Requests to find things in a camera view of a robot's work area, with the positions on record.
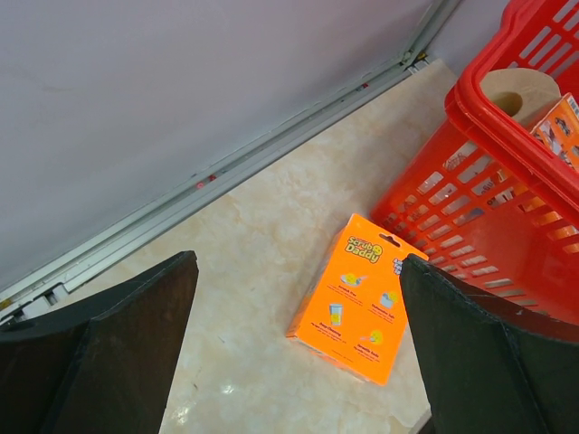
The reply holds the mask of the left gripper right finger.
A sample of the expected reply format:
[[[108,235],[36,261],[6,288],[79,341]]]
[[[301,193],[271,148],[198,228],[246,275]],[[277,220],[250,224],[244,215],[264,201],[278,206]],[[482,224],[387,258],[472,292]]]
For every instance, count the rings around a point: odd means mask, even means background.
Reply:
[[[578,327],[411,254],[400,275],[431,416],[423,433],[578,431]]]

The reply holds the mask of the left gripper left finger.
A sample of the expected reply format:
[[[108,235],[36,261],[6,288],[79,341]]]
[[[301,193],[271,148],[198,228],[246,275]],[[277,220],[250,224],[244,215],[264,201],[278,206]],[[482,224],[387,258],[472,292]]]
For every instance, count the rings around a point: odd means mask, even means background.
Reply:
[[[159,431],[198,280],[182,251],[112,288],[1,328],[4,433]]]

